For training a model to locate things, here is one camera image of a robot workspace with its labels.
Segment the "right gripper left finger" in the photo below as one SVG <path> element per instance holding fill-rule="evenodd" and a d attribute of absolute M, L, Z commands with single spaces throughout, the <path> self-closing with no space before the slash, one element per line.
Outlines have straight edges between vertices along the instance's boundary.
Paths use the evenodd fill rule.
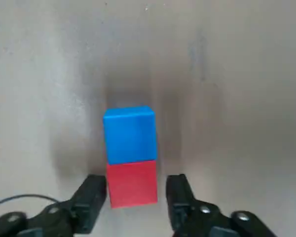
<path fill-rule="evenodd" d="M 39 194 L 22 194 L 0 200 L 0 204 L 18 198 L 51 201 L 38 215 L 12 211 L 0 216 L 0 237 L 73 237 L 92 232 L 107 197 L 103 175 L 88 175 L 69 200 L 58 201 Z"/>

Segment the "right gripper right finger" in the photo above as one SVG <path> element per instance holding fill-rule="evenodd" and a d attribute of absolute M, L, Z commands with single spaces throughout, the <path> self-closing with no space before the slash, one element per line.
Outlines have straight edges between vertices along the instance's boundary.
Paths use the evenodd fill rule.
<path fill-rule="evenodd" d="M 251 212 L 225 216 L 217 205 L 196 199 L 185 174 L 167 176 L 166 199 L 174 237 L 276 237 Z"/>

